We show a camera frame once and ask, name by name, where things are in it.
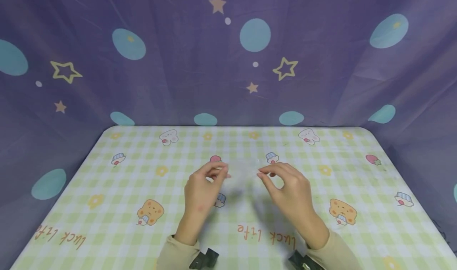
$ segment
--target beige sleeve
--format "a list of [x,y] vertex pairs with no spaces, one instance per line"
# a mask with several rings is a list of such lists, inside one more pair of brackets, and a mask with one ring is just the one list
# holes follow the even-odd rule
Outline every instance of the beige sleeve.
[[325,270],[362,270],[357,258],[339,234],[330,230],[330,237],[322,249],[308,249],[307,255]]
[[194,246],[182,244],[174,238],[167,237],[159,258],[156,270],[189,270],[190,264],[200,252],[200,243]]

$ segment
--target sleeve cuff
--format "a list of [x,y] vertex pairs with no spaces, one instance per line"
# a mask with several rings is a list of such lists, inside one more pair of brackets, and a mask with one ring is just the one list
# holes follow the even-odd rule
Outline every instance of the sleeve cuff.
[[177,241],[170,235],[157,259],[157,270],[187,270],[199,252],[199,241],[190,246]]

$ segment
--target finger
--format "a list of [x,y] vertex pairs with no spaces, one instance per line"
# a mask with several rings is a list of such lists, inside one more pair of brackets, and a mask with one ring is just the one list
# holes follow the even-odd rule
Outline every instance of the finger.
[[259,169],[260,172],[264,174],[273,173],[279,176],[284,182],[291,177],[291,173],[285,169],[282,163],[274,163]]
[[206,176],[211,177],[214,180],[214,178],[216,178],[219,175],[220,171],[221,170],[219,169],[211,169],[208,173],[206,173]]
[[257,176],[262,180],[262,183],[265,185],[265,188],[267,188],[270,197],[276,197],[277,193],[279,192],[279,189],[276,188],[275,184],[271,181],[271,179],[264,173],[258,173]]
[[206,173],[208,173],[211,169],[222,168],[226,166],[228,165],[224,162],[208,162],[207,164],[203,165],[200,169],[195,171],[195,174],[198,174],[199,176],[206,176]]
[[217,175],[217,178],[214,180],[214,184],[218,187],[219,191],[222,187],[222,183],[224,182],[225,178],[227,177],[227,172],[229,171],[229,168],[227,166],[223,167],[219,174]]

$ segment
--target yellow star outline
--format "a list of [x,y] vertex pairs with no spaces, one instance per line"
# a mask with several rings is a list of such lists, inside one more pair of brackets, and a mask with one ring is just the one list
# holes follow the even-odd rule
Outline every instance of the yellow star outline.
[[[286,63],[287,65],[292,65],[291,68],[290,68],[290,72],[289,73],[284,73],[283,74],[280,71],[282,69],[282,66],[284,65],[284,63]],[[295,77],[294,68],[295,68],[295,66],[297,66],[297,64],[298,64],[298,61],[288,61],[285,57],[283,57],[282,60],[281,60],[281,65],[279,65],[279,67],[277,67],[276,69],[273,69],[273,72],[275,74],[279,75],[279,81],[282,80],[283,78],[287,77],[287,76]]]
[[[83,75],[81,75],[80,73],[78,73],[75,68],[73,67],[73,63],[72,62],[67,62],[67,63],[57,63],[57,62],[54,62],[54,61],[51,61],[51,65],[54,67],[54,75],[52,75],[52,78],[54,79],[64,79],[65,81],[67,81],[69,84],[73,83],[73,78],[82,78]],[[70,67],[70,70],[73,72],[73,74],[70,75],[70,77],[68,78],[67,76],[65,75],[60,75],[60,69],[59,67]]]

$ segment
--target green checkered tablecloth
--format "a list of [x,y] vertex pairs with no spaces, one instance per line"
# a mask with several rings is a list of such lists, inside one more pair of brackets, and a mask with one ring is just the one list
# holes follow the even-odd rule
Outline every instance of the green checkered tablecloth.
[[303,248],[255,176],[272,160],[310,180],[316,211],[363,269],[457,269],[369,131],[219,126],[106,130],[12,269],[154,269],[183,213],[187,178],[210,160],[249,178],[235,191],[223,186],[201,234],[202,250],[220,254],[218,270],[286,269],[287,255]]

